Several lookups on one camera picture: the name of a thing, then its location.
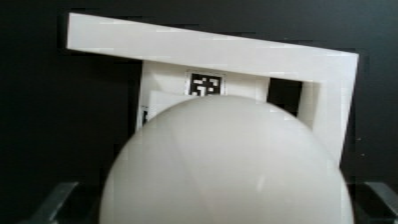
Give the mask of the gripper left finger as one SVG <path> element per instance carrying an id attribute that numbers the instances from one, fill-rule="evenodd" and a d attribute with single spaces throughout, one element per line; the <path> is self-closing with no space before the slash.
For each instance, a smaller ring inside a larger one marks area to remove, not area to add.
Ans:
<path id="1" fill-rule="evenodd" d="M 56 186 L 31 218 L 20 221 L 18 224 L 59 224 L 57 215 L 77 186 L 77 182 L 63 182 Z"/>

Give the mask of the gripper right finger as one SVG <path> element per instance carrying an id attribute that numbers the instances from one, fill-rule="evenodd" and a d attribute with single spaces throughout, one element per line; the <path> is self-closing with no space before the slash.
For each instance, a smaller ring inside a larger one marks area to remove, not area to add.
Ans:
<path id="1" fill-rule="evenodd" d="M 384 182 L 356 187 L 356 224 L 398 224 L 398 193 Z"/>

